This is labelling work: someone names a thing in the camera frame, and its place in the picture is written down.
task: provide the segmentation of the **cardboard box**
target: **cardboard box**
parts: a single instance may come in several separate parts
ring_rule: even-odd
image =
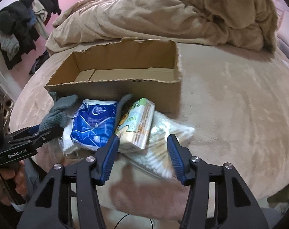
[[[147,98],[160,112],[175,112],[181,91],[179,49],[171,40],[122,39],[73,52],[45,88],[60,96],[120,100]]]

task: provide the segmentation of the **cotton swab package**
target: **cotton swab package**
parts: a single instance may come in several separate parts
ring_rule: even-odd
[[[186,147],[194,133],[194,127],[169,119],[164,114],[155,111],[145,149],[126,153],[125,156],[128,161],[140,167],[146,174],[151,173],[154,177],[171,179],[175,172],[167,150],[167,138],[170,134],[175,134],[179,143]]]

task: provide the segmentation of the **metal bolt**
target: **metal bolt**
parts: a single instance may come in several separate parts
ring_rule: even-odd
[[[233,165],[231,163],[225,163],[225,168],[226,169],[232,169]]]
[[[96,160],[96,158],[94,156],[89,156],[86,158],[86,161],[91,163],[91,162],[94,162]]]
[[[200,161],[200,158],[199,157],[191,157],[191,161],[193,163],[198,163]]]
[[[53,166],[54,169],[61,169],[62,168],[62,165],[61,164],[55,164]]]

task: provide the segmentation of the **black gripper frame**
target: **black gripper frame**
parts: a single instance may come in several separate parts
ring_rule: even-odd
[[[180,229],[268,229],[262,209],[232,164],[217,166],[190,158],[190,167],[195,178]],[[215,211],[207,219],[209,183],[215,183]]]
[[[113,152],[110,153],[108,149],[112,145]],[[32,196],[17,229],[73,229],[71,197],[77,197],[82,229],[106,229],[96,185],[104,185],[103,173],[110,171],[113,163],[108,167],[103,164],[108,158],[114,161],[118,146],[119,138],[112,135],[106,146],[97,150],[94,158],[65,167],[55,164]],[[76,183],[77,193],[71,191],[71,183]]]
[[[18,162],[37,154],[37,148],[41,147],[56,137],[63,134],[63,128],[55,126],[38,131],[39,125],[26,127],[4,137],[0,145],[0,169],[11,168],[15,172],[19,169]],[[26,200],[15,191],[16,184],[13,179],[3,180],[5,189],[12,202],[16,205],[26,203]]]

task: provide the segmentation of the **blue package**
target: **blue package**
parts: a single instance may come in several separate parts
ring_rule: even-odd
[[[84,148],[96,151],[112,135],[116,101],[84,100],[74,116],[70,137]]]

